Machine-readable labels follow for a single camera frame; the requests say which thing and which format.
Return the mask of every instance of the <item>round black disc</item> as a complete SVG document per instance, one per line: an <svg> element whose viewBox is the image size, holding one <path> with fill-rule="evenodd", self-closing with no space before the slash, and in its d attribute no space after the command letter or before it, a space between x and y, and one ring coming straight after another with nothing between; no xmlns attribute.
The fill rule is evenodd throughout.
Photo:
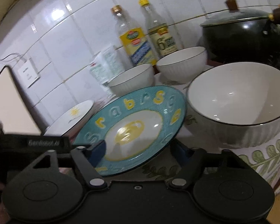
<svg viewBox="0 0 280 224"><path fill-rule="evenodd" d="M2 201L7 212L18 220L39 222L61 218L82 199L82 186L74 178L37 169L15 177L4 189Z"/></svg>
<svg viewBox="0 0 280 224"><path fill-rule="evenodd" d="M268 183L247 169L225 169L200 178L193 195L200 207L220 220L249 222L270 211L275 195Z"/></svg>

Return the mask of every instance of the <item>black pot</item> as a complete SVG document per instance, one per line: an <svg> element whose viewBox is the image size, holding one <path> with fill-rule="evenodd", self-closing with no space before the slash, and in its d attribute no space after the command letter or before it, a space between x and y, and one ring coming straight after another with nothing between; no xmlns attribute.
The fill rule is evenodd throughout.
<svg viewBox="0 0 280 224"><path fill-rule="evenodd" d="M280 8L269 14L256 9L238 9L235 0L227 0L228 11L205 21L204 45L210 59L228 63L259 61L274 64L280 56Z"/></svg>

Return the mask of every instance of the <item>tiled wall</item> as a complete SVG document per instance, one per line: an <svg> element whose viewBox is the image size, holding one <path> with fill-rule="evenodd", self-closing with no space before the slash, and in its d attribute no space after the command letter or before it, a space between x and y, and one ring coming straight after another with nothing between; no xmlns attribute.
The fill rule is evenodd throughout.
<svg viewBox="0 0 280 224"><path fill-rule="evenodd" d="M225 0L149 1L165 18L179 49L196 46L202 35L199 24L226 9ZM280 0L237 1L240 7L268 12L280 3ZM32 58L40 79L23 90L47 126L77 103L107 97L89 74L87 65L108 44L118 48L126 69L132 66L110 12L117 4L145 28L138 0L20 0L3 20L0 58L11 53ZM23 61L15 59L8 64L17 75Z"/></svg>

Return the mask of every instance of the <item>plate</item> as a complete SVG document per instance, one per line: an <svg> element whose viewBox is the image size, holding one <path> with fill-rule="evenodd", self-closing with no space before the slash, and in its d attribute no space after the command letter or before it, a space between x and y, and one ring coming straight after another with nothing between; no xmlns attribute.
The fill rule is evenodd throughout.
<svg viewBox="0 0 280 224"><path fill-rule="evenodd" d="M111 176L131 170L157 155L177 134L186 114L184 95L169 86L128 93L96 113L73 145L105 139L106 154L96 170Z"/></svg>
<svg viewBox="0 0 280 224"><path fill-rule="evenodd" d="M44 136L72 137L91 117L94 101L86 100L61 115L45 132Z"/></svg>

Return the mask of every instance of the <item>black device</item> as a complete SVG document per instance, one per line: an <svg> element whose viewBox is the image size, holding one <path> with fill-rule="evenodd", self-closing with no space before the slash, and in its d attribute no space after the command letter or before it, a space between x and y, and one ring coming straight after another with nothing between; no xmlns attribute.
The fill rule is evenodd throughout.
<svg viewBox="0 0 280 224"><path fill-rule="evenodd" d="M211 154L173 139L170 150L182 166L173 179L107 183L94 169L105 154L104 141L73 148L65 137L0 136L2 159L45 148L2 193L10 224L269 223L273 189L230 150ZM76 178L58 167L73 168ZM206 167L217 170L203 174Z"/></svg>

